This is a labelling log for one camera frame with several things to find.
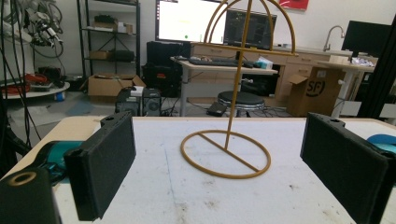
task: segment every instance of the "stool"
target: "stool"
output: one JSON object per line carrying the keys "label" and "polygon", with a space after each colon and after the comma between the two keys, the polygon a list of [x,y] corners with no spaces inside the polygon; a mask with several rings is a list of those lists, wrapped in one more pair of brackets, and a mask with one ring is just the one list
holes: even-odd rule
{"label": "stool", "polygon": [[[233,101],[233,91],[223,91],[218,95],[218,102],[222,105],[226,105],[227,107],[231,107],[231,103]],[[235,109],[236,116],[240,117],[240,111],[247,111],[247,117],[250,117],[248,111],[249,110],[260,110],[264,109],[265,102],[264,99],[258,95],[238,91],[236,93],[235,100]]]}

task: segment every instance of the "cardboard box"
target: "cardboard box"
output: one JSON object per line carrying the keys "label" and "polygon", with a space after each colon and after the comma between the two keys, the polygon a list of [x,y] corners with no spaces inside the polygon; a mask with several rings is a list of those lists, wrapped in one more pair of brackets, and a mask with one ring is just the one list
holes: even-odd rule
{"label": "cardboard box", "polygon": [[90,51],[90,59],[110,59],[112,56],[112,52],[108,50],[93,50]]}
{"label": "cardboard box", "polygon": [[123,23],[123,22],[119,21],[118,32],[131,35],[134,32],[133,26],[132,26],[132,24],[127,24],[127,23]]}
{"label": "cardboard box", "polygon": [[115,103],[120,90],[132,86],[146,84],[137,75],[99,73],[88,79],[88,95],[95,103]]}
{"label": "cardboard box", "polygon": [[330,116],[341,89],[338,80],[344,80],[345,72],[330,68],[312,68],[311,75],[293,75],[286,111],[292,116],[306,117],[308,112]]}
{"label": "cardboard box", "polygon": [[107,28],[107,29],[112,29],[113,32],[118,31],[118,22],[115,21],[114,23],[107,23],[107,22],[99,22],[99,21],[94,21],[93,22],[93,27],[94,28]]}

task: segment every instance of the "black equipment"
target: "black equipment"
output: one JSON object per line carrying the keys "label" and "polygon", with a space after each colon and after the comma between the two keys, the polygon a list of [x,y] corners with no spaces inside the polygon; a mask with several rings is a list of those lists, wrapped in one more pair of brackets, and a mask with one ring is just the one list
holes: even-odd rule
{"label": "black equipment", "polygon": [[178,97],[182,76],[181,65],[170,58],[190,58],[191,44],[150,41],[147,43],[148,62],[142,66],[142,80],[148,88],[160,90],[162,97]]}
{"label": "black equipment", "polygon": [[117,95],[115,113],[130,111],[132,116],[140,116],[140,97],[131,96],[132,88],[124,88]]}
{"label": "black equipment", "polygon": [[390,25],[363,21],[349,21],[341,50],[352,51],[352,57],[359,52],[379,57],[390,33]]}
{"label": "black equipment", "polygon": [[145,88],[143,90],[143,113],[146,117],[159,117],[161,115],[161,94],[157,89]]}
{"label": "black equipment", "polygon": [[131,112],[102,119],[96,133],[64,153],[79,220],[104,216],[135,156]]}
{"label": "black equipment", "polygon": [[215,117],[221,117],[227,110],[226,105],[221,105],[218,102],[214,102],[207,110],[206,114]]}
{"label": "black equipment", "polygon": [[94,21],[104,22],[104,23],[116,23],[117,19],[109,15],[98,15],[94,17]]}
{"label": "black equipment", "polygon": [[64,86],[65,76],[62,75],[61,69],[56,67],[39,67],[38,73],[48,79],[48,83],[53,83],[56,87]]}
{"label": "black equipment", "polygon": [[301,157],[357,223],[381,221],[396,181],[396,154],[341,120],[308,113]]}
{"label": "black equipment", "polygon": [[110,58],[111,62],[125,62],[131,63],[134,61],[134,52],[131,50],[111,50]]}
{"label": "black equipment", "polygon": [[29,168],[0,182],[0,220],[6,223],[62,223],[50,177],[43,168]]}

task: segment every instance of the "tan ring base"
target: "tan ring base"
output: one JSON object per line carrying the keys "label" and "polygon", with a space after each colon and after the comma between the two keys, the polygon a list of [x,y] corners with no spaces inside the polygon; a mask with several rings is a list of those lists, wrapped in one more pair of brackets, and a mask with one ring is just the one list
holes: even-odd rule
{"label": "tan ring base", "polygon": [[[252,178],[252,177],[256,177],[258,175],[262,175],[264,174],[270,167],[271,165],[271,156],[268,152],[268,150],[261,145],[259,142],[257,142],[256,140],[249,138],[245,135],[242,135],[241,133],[234,133],[234,132],[229,132],[230,135],[234,135],[234,136],[238,136],[241,137],[245,140],[248,140],[249,142],[253,143],[254,145],[256,145],[257,147],[259,147],[265,154],[265,156],[267,157],[267,163],[265,165],[264,168],[262,168],[261,170],[257,169],[256,167],[254,167],[253,165],[249,164],[248,162],[242,160],[241,158],[239,158],[238,156],[236,156],[235,154],[233,154],[232,152],[230,152],[229,150],[227,150],[227,148],[220,146],[219,144],[217,144],[216,142],[214,142],[213,140],[211,140],[210,138],[208,138],[206,135],[204,135],[204,133],[225,133],[227,134],[226,131],[223,130],[205,130],[205,131],[200,131],[197,133],[192,133],[190,135],[188,135],[187,137],[185,137],[183,139],[183,141],[181,142],[181,146],[180,146],[180,150],[181,150],[181,154],[183,155],[184,159],[193,167],[197,168],[198,170],[201,170],[205,173],[208,173],[210,175],[215,175],[215,176],[219,176],[219,177],[224,177],[224,178],[230,178],[230,179],[247,179],[247,178]],[[245,164],[247,167],[249,167],[251,170],[254,171],[254,173],[252,174],[247,174],[247,175],[229,175],[229,174],[223,174],[223,173],[218,173],[212,170],[209,170],[201,165],[199,165],[198,163],[194,162],[192,159],[190,159],[190,157],[187,155],[184,145],[186,144],[186,142],[194,137],[194,136],[201,136],[202,138],[204,138],[206,141],[208,141],[209,143],[211,143],[212,145],[218,147],[219,149],[223,150],[224,152],[226,152],[228,155],[232,156],[233,158],[235,158],[236,160],[242,162],[243,164]]]}

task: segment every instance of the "monitor screen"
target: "monitor screen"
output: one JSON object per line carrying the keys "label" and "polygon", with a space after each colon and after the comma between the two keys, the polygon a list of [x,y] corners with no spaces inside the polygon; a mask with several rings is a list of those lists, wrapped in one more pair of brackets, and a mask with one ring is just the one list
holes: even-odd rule
{"label": "monitor screen", "polygon": [[[244,33],[246,11],[229,9],[224,31],[224,44],[240,47]],[[275,29],[276,15],[272,15]],[[269,49],[271,28],[267,14],[251,12],[247,30],[247,48]]]}
{"label": "monitor screen", "polygon": [[[155,40],[203,42],[206,27],[220,2],[211,0],[156,0]],[[210,43],[222,44],[225,16],[216,25]]]}
{"label": "monitor screen", "polygon": [[341,50],[353,51],[352,57],[358,57],[359,53],[379,57],[389,32],[390,25],[350,21]]}

